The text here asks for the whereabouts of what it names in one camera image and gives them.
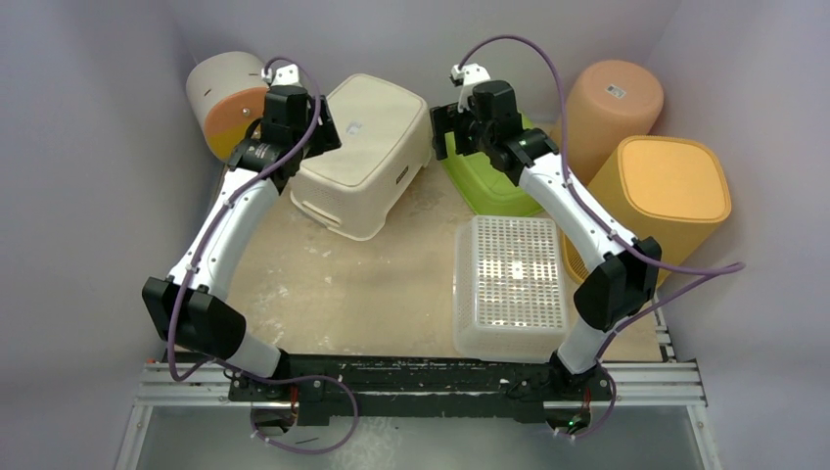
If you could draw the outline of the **cream laundry basket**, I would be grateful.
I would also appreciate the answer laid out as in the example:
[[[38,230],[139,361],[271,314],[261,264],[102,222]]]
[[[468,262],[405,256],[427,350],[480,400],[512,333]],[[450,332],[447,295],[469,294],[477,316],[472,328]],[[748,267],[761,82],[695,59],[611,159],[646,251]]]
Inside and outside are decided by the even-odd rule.
[[[366,241],[433,157],[428,104],[399,85],[356,73],[331,92],[328,105],[342,145],[303,161],[290,197],[327,229]]]

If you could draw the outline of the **green plastic tub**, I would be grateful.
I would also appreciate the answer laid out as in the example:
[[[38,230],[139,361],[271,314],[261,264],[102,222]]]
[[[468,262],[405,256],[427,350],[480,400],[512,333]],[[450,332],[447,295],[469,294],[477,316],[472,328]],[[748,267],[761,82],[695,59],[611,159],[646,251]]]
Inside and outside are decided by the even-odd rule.
[[[542,207],[502,172],[494,169],[487,155],[460,156],[454,135],[444,135],[447,158],[441,161],[450,181],[475,214],[533,216]]]

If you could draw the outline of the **orange plastic bucket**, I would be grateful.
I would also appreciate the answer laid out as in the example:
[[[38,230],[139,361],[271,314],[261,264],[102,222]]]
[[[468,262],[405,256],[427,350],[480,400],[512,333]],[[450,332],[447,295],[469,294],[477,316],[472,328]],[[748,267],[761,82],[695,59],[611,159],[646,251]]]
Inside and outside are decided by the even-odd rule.
[[[661,82],[640,65],[606,60],[586,68],[566,99],[569,169],[588,184],[625,138],[650,132],[664,101]]]

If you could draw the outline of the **white perforated plastic basket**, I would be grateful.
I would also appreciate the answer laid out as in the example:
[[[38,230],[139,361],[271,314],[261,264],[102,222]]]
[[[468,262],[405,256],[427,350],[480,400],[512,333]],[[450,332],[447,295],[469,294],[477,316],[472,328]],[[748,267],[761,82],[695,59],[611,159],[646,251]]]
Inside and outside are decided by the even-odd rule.
[[[453,346],[463,357],[544,363],[570,331],[557,227],[476,215],[455,237]]]

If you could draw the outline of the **yellow slatted plastic basket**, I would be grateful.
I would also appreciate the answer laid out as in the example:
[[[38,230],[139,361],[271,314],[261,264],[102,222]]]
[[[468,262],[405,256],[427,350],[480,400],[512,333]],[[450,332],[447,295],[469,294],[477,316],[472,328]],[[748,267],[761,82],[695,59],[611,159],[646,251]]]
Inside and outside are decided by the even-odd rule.
[[[592,178],[568,149],[570,173],[610,216],[638,238],[654,237],[662,261],[687,259],[730,216],[731,196],[716,154],[693,140],[640,135],[625,138]]]

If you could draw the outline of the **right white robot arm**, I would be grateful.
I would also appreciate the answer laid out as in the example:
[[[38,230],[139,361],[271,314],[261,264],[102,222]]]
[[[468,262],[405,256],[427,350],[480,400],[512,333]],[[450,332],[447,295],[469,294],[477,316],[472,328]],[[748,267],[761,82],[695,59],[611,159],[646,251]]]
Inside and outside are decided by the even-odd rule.
[[[461,92],[456,102],[434,107],[434,149],[447,156],[444,137],[451,133],[457,154],[483,153],[490,165],[552,216],[576,248],[588,270],[576,289],[578,320],[552,353],[549,384],[571,399],[588,383],[613,330],[653,300],[662,248],[652,237],[640,239],[618,225],[564,163],[563,147],[545,131],[526,128],[513,87],[505,80],[452,81]]]

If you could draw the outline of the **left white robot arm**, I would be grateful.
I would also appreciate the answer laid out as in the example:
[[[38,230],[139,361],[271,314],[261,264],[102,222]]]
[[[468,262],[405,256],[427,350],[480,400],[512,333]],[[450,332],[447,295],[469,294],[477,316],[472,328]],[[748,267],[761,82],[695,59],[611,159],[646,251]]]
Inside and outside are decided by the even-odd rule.
[[[254,336],[226,300],[235,270],[261,219],[307,158],[340,148],[322,94],[273,85],[264,111],[233,148],[220,194],[183,258],[164,278],[150,277],[142,299],[167,352],[181,347],[254,376],[267,400],[280,400],[292,374],[282,351]]]

